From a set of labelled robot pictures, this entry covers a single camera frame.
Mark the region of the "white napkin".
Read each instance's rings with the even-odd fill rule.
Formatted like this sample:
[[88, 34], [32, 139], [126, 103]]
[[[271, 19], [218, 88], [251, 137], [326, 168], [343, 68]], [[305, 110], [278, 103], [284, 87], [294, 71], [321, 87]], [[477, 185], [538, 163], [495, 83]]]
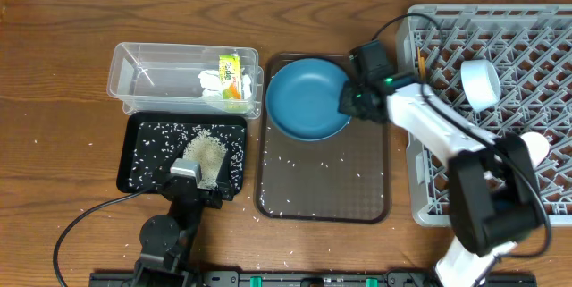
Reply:
[[[204, 70], [198, 75], [202, 97], [223, 98], [223, 84], [220, 81], [219, 72], [217, 70]], [[252, 79], [247, 75], [242, 75], [241, 95], [244, 99], [252, 97]]]

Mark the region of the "white cup green inside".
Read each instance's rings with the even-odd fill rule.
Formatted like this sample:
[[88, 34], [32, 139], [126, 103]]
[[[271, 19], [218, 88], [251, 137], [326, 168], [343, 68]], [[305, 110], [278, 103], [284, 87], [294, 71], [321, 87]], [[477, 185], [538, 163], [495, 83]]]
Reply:
[[538, 132], [527, 132], [520, 136], [525, 142], [533, 167], [540, 165], [549, 155], [550, 143]]

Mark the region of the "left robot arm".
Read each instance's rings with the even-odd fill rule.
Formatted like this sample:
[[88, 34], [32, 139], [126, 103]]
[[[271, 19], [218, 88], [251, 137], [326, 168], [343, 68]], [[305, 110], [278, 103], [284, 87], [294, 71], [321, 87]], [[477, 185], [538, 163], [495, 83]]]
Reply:
[[153, 172], [156, 191], [171, 202], [166, 215], [155, 215], [142, 226], [139, 234], [141, 252], [130, 279], [134, 287], [199, 286], [200, 272], [188, 264], [189, 253], [197, 235], [202, 212], [220, 209], [234, 197], [231, 186], [231, 152], [224, 154], [215, 168], [214, 189], [200, 189], [200, 163], [184, 159], [184, 148], [165, 159]]

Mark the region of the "light blue bowl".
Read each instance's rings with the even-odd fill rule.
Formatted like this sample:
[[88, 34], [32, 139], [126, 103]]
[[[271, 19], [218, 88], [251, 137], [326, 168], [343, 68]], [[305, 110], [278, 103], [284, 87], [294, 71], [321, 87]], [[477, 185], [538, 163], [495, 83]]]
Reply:
[[491, 62], [479, 59], [461, 64], [462, 88], [472, 109], [480, 113], [501, 99], [499, 76]]

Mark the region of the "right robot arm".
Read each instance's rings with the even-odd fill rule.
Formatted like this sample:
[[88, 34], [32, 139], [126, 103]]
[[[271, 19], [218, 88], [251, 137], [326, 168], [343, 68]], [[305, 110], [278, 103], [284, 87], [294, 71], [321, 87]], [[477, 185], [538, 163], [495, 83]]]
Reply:
[[536, 158], [515, 134], [498, 137], [445, 105], [413, 77], [348, 80], [339, 110], [390, 122], [415, 136], [448, 172], [449, 219], [455, 237], [434, 272], [441, 286], [479, 286], [533, 230], [551, 223], [534, 177]]

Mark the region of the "blue plate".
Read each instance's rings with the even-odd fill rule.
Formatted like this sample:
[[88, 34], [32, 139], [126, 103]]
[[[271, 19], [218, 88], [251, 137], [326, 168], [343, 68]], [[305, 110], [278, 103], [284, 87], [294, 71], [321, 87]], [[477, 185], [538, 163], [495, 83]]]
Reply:
[[270, 81], [266, 112], [286, 136], [301, 141], [328, 139], [351, 120], [339, 111], [347, 73], [337, 64], [318, 58], [295, 60]]

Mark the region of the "yellow snack wrapper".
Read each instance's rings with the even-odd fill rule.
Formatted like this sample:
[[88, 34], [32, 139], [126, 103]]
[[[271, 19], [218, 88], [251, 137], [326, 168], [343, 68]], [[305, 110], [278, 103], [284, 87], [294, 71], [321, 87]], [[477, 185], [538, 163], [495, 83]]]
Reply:
[[219, 55], [219, 80], [224, 99], [242, 99], [240, 57], [237, 54]]

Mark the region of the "wooden chopstick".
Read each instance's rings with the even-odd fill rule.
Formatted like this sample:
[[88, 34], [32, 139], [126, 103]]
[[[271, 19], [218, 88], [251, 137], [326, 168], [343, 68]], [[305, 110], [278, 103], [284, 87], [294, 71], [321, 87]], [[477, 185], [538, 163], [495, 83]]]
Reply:
[[425, 59], [421, 55], [419, 47], [416, 49], [416, 58], [417, 58], [419, 78], [421, 81], [425, 81], [425, 75], [426, 75]]

